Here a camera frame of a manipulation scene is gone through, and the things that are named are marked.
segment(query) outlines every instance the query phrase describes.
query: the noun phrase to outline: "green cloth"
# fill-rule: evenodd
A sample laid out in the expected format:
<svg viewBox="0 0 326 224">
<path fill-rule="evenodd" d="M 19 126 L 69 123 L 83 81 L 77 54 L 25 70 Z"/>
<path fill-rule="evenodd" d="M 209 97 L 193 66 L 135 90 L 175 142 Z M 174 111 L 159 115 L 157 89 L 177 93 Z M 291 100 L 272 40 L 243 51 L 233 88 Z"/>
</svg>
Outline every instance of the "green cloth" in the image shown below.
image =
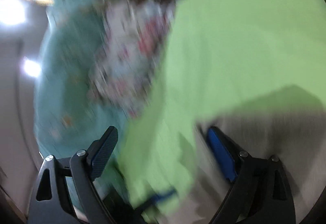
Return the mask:
<svg viewBox="0 0 326 224">
<path fill-rule="evenodd" d="M 185 197 L 196 120 L 252 101 L 251 111 L 325 104 L 325 28 L 324 0 L 179 0 L 150 104 L 118 160 L 132 205 L 174 186 L 179 197 L 159 205 L 168 213 Z"/>
</svg>

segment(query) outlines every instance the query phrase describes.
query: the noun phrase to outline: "lime green fabric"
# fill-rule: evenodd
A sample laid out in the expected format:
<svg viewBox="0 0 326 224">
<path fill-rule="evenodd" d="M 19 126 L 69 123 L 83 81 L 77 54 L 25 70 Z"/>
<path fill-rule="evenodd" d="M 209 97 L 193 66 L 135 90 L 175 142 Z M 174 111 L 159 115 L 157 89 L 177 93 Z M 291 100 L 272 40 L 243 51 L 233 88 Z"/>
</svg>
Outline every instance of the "lime green fabric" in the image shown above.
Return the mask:
<svg viewBox="0 0 326 224">
<path fill-rule="evenodd" d="M 189 191 L 196 120 L 242 105 L 325 104 L 325 28 L 324 0 L 180 0 L 151 103 L 130 123 L 119 160 L 131 203 L 152 189 L 174 186 L 179 199 Z M 159 209 L 167 213 L 177 202 Z"/>
</svg>

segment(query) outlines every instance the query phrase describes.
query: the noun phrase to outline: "blue gripper pad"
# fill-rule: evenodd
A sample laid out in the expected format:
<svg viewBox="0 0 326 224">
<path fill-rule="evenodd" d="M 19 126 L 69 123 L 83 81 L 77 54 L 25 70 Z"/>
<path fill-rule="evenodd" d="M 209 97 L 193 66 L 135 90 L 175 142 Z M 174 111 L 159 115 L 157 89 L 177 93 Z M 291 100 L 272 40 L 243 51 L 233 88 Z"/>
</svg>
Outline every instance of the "blue gripper pad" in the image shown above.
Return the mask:
<svg viewBox="0 0 326 224">
<path fill-rule="evenodd" d="M 91 159 L 90 179 L 100 177 L 103 170 L 118 142 L 118 130 L 114 127 L 109 127 L 104 135 L 97 142 L 95 153 Z"/>
<path fill-rule="evenodd" d="M 207 132 L 207 143 L 211 148 L 224 177 L 229 179 L 230 182 L 233 182 L 238 176 L 235 171 L 234 159 L 213 129 L 209 129 Z"/>
</svg>

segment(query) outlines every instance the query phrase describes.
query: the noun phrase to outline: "teal fabric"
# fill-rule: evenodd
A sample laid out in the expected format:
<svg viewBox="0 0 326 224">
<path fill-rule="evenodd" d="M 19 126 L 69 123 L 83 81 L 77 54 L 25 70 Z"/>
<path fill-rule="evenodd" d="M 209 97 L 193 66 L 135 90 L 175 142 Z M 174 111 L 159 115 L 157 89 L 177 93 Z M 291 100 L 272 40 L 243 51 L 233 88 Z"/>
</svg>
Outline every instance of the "teal fabric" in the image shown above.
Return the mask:
<svg viewBox="0 0 326 224">
<path fill-rule="evenodd" d="M 47 10 L 50 27 L 41 46 L 42 74 L 35 88 L 34 130 L 43 157 L 74 155 L 87 149 L 109 126 L 119 132 L 118 144 L 102 176 L 94 185 L 104 198 L 110 186 L 127 197 L 123 179 L 115 169 L 127 118 L 122 110 L 93 103 L 87 97 L 88 73 L 102 44 L 102 17 L 92 0 L 54 0 Z M 73 204 L 80 210 L 74 184 L 67 178 Z"/>
</svg>

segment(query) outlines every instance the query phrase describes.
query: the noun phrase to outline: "metal screw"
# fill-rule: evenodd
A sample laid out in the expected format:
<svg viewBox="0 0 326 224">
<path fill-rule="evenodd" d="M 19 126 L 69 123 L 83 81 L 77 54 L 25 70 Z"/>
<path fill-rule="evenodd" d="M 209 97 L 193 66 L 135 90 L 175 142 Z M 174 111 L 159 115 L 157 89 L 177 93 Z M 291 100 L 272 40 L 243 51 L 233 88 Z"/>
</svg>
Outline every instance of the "metal screw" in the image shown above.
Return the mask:
<svg viewBox="0 0 326 224">
<path fill-rule="evenodd" d="M 45 158 L 45 160 L 46 160 L 47 162 L 53 160 L 53 155 L 49 155 L 49 156 L 47 156 L 47 157 Z"/>
<path fill-rule="evenodd" d="M 240 156 L 243 158 L 248 157 L 248 153 L 245 150 L 240 151 Z"/>
<path fill-rule="evenodd" d="M 278 162 L 280 159 L 276 156 L 276 155 L 273 155 L 272 156 L 272 161 L 273 162 Z"/>
<path fill-rule="evenodd" d="M 77 156 L 81 157 L 81 156 L 84 156 L 86 154 L 86 151 L 85 150 L 79 150 L 77 151 Z"/>
</svg>

